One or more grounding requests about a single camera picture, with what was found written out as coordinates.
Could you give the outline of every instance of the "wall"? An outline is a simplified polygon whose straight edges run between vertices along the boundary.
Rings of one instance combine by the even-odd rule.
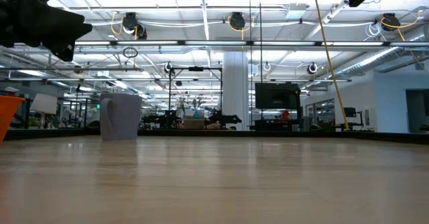
[[[409,133],[406,90],[429,89],[427,74],[375,74],[377,128],[386,133]]]
[[[352,82],[338,83],[341,98],[344,107],[354,107],[356,111],[364,111],[366,108],[374,108],[374,83],[373,73],[367,72],[365,76],[356,76],[351,78]],[[307,105],[327,101],[330,99],[335,100],[335,123],[344,123],[343,112],[340,108],[339,98],[335,91],[335,86],[332,84],[328,88],[328,92],[311,92],[310,97],[301,98],[301,106],[304,108],[304,116],[308,116]],[[348,118],[347,121],[359,123],[360,119]]]

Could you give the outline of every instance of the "table surface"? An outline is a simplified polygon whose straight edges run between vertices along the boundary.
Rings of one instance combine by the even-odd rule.
[[[428,223],[429,148],[97,136],[0,146],[0,223]]]

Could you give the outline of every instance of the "orange object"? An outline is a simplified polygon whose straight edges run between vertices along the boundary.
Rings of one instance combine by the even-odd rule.
[[[21,97],[9,97],[0,95],[0,144],[6,136],[7,129],[12,122],[18,106],[25,99]]]
[[[289,116],[290,116],[289,111],[284,111],[282,113],[282,119],[289,119]]]

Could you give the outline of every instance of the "black screen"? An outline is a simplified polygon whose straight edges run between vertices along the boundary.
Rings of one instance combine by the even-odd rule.
[[[297,84],[256,83],[256,108],[296,109],[297,104],[300,104],[298,103],[299,92]]]
[[[344,112],[346,117],[356,117],[356,108],[354,107],[345,107]]]

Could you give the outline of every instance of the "pillar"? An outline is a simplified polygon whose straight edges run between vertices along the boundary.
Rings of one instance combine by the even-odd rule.
[[[235,125],[237,131],[247,131],[250,125],[247,65],[246,52],[223,53],[222,110],[224,115],[237,115],[242,120]]]

